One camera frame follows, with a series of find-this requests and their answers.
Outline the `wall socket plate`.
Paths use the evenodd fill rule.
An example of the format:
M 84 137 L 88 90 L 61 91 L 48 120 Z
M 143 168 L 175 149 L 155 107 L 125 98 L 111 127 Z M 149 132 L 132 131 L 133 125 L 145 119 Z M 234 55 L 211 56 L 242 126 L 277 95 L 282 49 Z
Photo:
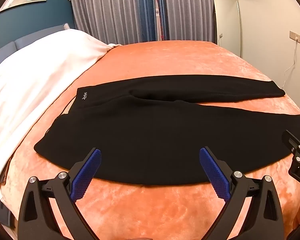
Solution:
M 289 32 L 289 38 L 300 44 L 300 35 L 292 31 Z

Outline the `black pants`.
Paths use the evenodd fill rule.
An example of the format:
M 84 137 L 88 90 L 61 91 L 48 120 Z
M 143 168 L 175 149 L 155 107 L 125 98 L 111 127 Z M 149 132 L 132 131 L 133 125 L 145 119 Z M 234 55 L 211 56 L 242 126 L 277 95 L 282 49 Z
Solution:
M 70 169 L 92 148 L 102 153 L 96 177 L 126 184 L 207 181 L 199 152 L 208 147 L 243 173 L 285 158 L 288 130 L 300 140 L 300 114 L 224 107 L 226 102 L 281 98 L 272 81 L 222 75 L 150 76 L 81 87 L 34 150 Z

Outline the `white leaning board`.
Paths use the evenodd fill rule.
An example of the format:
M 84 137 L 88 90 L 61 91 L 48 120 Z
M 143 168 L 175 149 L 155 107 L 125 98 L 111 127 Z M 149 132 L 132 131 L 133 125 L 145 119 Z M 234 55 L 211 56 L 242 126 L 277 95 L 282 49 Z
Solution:
M 241 17 L 237 0 L 213 0 L 217 44 L 241 57 Z

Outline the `blue padded headboard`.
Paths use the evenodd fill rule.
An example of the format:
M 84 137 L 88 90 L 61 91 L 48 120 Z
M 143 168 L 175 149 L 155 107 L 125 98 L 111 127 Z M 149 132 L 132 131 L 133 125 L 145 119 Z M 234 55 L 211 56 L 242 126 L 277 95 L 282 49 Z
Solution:
M 46 37 L 47 35 L 51 35 L 53 33 L 56 33 L 58 31 L 63 31 L 66 29 L 70 29 L 70 25 L 68 23 L 65 23 L 64 25 L 58 25 L 51 28 L 46 28 L 34 33 L 31 33 L 29 35 L 23 36 L 15 41 L 12 41 L 8 43 L 7 45 L 0 48 L 0 64 L 9 56 L 11 56 L 16 51 L 20 50 L 21 48 L 24 48 L 25 46 L 28 46 L 29 44 L 32 44 L 33 42 Z

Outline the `grey striped curtain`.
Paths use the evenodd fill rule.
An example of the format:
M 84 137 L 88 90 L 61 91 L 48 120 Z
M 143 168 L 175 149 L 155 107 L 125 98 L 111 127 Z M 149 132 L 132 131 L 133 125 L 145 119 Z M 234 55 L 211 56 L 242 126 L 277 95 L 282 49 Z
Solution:
M 71 0 L 76 28 L 105 43 L 216 42 L 213 0 Z

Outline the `white duvet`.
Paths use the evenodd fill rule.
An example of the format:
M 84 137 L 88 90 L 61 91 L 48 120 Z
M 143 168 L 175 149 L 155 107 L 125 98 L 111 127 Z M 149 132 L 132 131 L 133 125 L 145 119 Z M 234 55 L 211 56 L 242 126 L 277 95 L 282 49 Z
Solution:
M 0 64 L 0 176 L 43 113 L 115 47 L 68 29 L 36 40 Z

